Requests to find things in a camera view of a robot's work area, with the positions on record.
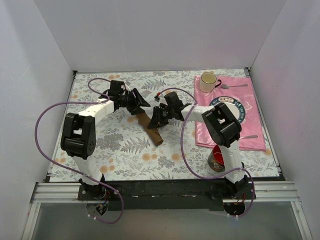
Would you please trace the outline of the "brown cloth napkin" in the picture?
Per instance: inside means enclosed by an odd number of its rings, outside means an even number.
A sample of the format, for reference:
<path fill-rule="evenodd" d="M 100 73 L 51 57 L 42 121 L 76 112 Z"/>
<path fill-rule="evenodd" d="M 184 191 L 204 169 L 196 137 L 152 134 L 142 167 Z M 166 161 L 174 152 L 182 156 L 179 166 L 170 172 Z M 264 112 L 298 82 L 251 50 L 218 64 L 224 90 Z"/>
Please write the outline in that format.
<path fill-rule="evenodd" d="M 161 137 L 159 131 L 156 128 L 148 129 L 148 125 L 151 122 L 149 116 L 144 113 L 139 113 L 136 115 L 138 124 L 142 126 L 143 130 L 147 133 L 149 138 L 152 140 L 153 144 L 157 147 L 163 143 L 163 138 Z"/>

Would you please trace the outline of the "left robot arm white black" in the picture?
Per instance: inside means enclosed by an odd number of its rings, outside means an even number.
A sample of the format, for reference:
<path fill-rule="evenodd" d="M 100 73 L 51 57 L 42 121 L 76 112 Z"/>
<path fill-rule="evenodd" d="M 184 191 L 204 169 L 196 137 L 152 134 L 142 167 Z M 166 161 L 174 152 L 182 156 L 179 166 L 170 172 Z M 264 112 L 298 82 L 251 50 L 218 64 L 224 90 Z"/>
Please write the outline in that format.
<path fill-rule="evenodd" d="M 106 196 L 105 178 L 91 157 L 96 148 L 96 125 L 107 115 L 126 108 L 131 115 L 144 113 L 151 105 L 136 88 L 130 89 L 123 81 L 111 80 L 109 89 L 99 94 L 96 103 L 78 113 L 65 116 L 60 147 L 76 163 L 82 177 L 84 191 L 95 200 Z"/>

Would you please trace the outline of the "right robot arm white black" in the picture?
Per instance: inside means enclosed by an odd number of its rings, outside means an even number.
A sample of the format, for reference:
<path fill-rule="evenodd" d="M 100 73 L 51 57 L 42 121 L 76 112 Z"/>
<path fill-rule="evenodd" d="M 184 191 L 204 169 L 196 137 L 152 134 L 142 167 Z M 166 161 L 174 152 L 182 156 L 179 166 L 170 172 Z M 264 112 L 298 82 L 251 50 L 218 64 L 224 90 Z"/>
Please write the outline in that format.
<path fill-rule="evenodd" d="M 210 138 L 219 146 L 224 162 L 225 188 L 232 199 L 242 196 L 248 186 L 248 176 L 241 161 L 239 139 L 242 127 L 228 106 L 220 102 L 215 106 L 198 106 L 196 103 L 184 104 L 176 92 L 170 92 L 153 108 L 148 129 L 166 126 L 169 120 L 176 119 L 204 123 Z"/>

